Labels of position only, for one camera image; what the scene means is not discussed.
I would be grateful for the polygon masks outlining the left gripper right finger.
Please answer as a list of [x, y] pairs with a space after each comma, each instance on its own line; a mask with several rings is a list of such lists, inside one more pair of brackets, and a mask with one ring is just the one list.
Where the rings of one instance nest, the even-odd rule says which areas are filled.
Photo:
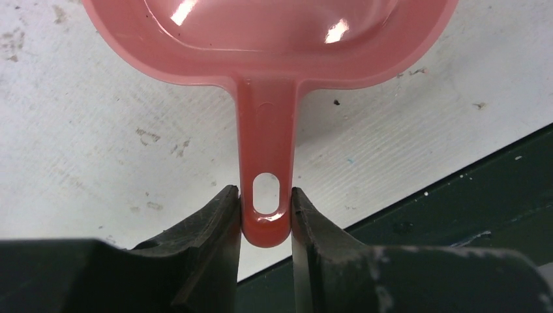
[[551, 312], [552, 288], [519, 252], [366, 245], [291, 191], [298, 312]]

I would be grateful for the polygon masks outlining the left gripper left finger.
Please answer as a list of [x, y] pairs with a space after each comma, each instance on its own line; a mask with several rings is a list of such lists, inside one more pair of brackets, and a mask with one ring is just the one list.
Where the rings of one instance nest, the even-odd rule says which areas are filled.
[[225, 186], [134, 248], [98, 239], [1, 241], [2, 312], [232, 312], [241, 202]]

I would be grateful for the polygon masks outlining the pink dustpan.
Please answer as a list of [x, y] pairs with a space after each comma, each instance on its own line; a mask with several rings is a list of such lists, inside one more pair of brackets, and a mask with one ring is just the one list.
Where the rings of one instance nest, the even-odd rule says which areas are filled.
[[360, 89], [416, 63], [456, 1], [84, 1], [99, 35], [162, 82], [213, 85], [235, 100], [242, 222], [269, 248], [290, 232], [299, 101]]

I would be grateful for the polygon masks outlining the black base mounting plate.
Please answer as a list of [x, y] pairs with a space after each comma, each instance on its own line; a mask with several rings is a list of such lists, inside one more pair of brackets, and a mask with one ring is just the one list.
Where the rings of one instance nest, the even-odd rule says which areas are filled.
[[[552, 262], [547, 126], [345, 229], [366, 245], [495, 248]], [[293, 257], [238, 285], [237, 312], [298, 312]]]

